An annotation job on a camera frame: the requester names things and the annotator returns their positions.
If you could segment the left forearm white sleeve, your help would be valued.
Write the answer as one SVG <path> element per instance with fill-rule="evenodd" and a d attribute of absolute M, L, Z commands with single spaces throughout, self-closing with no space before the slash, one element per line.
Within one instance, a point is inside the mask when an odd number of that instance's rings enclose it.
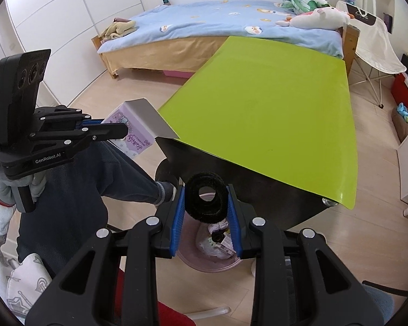
<path fill-rule="evenodd" d="M 24 322 L 52 278 L 38 254 L 31 253 L 20 263 L 2 253 L 14 211 L 15 207 L 0 204 L 0 297 L 13 315 Z"/>

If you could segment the left gloved hand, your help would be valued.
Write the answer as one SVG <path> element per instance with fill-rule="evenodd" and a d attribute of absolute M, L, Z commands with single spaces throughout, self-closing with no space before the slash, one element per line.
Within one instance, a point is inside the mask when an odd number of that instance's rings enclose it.
<path fill-rule="evenodd" d="M 36 174 L 30 174 L 26 177 L 11 180 L 5 175 L 3 168 L 0 167 L 0 204 L 6 207 L 16 205 L 16 200 L 12 192 L 13 188 L 29 187 L 31 198 L 36 202 L 45 189 L 46 172 L 41 171 Z"/>

